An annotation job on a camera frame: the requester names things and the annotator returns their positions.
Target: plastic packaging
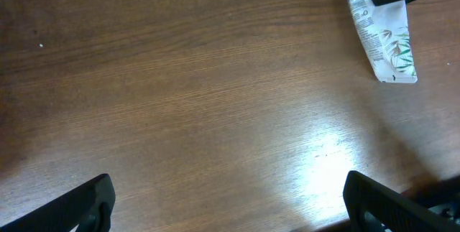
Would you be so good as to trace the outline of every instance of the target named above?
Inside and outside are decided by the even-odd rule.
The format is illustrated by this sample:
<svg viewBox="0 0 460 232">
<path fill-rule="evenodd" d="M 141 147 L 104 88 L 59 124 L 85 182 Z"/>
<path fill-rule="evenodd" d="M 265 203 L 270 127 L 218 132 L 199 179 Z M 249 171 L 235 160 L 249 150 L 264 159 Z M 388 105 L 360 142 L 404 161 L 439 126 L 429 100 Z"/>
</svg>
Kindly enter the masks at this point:
<svg viewBox="0 0 460 232">
<path fill-rule="evenodd" d="M 375 6 L 372 0 L 348 0 L 356 30 L 377 78 L 415 83 L 405 1 Z"/>
</svg>

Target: wooden table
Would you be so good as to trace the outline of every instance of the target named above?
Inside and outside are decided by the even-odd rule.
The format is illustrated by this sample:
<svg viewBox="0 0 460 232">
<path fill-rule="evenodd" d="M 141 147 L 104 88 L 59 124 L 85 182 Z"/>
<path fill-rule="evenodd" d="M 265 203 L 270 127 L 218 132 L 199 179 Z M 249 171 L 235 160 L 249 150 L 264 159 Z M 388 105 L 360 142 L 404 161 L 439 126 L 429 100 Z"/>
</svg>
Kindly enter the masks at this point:
<svg viewBox="0 0 460 232">
<path fill-rule="evenodd" d="M 0 224 L 107 172 L 112 231 L 309 231 L 460 173 L 460 0 L 377 82 L 346 0 L 1 0 Z"/>
</svg>

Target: wood grain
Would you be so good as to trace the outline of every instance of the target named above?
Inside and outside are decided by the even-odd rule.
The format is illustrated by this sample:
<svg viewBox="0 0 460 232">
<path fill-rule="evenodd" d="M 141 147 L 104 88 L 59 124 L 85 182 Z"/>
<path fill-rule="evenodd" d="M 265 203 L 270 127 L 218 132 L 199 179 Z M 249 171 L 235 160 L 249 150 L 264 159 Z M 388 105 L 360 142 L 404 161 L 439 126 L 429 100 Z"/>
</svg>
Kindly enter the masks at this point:
<svg viewBox="0 0 460 232">
<path fill-rule="evenodd" d="M 415 85 L 346 0 L 0 2 L 0 224 L 108 172 L 112 231 L 310 231 L 349 170 L 459 173 L 460 0 L 409 5 Z"/>
</svg>

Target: green leaf print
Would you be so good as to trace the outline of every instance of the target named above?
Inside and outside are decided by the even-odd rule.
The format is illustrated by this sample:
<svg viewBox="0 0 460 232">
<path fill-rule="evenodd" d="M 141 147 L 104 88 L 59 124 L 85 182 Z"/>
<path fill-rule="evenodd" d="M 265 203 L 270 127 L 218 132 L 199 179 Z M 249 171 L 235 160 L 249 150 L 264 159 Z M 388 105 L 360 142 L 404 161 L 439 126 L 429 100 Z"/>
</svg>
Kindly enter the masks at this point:
<svg viewBox="0 0 460 232">
<path fill-rule="evenodd" d="M 407 68 L 412 66 L 412 64 L 396 67 L 397 69 Z"/>
<path fill-rule="evenodd" d="M 409 52 L 410 52 L 410 49 L 402 51 L 400 54 L 398 54 L 396 56 L 401 56 L 401 55 L 404 55 L 404 54 L 409 53 Z"/>
</svg>

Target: white plastic bag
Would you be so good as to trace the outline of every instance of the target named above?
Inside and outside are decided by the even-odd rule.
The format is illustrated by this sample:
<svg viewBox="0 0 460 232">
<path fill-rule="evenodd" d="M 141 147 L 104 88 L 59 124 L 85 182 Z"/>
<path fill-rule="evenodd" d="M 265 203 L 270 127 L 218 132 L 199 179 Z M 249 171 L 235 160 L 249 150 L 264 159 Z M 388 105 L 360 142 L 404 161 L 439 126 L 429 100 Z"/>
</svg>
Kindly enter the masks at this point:
<svg viewBox="0 0 460 232">
<path fill-rule="evenodd" d="M 375 6 L 372 0 L 348 0 L 359 38 L 381 82 L 415 83 L 405 1 Z"/>
</svg>

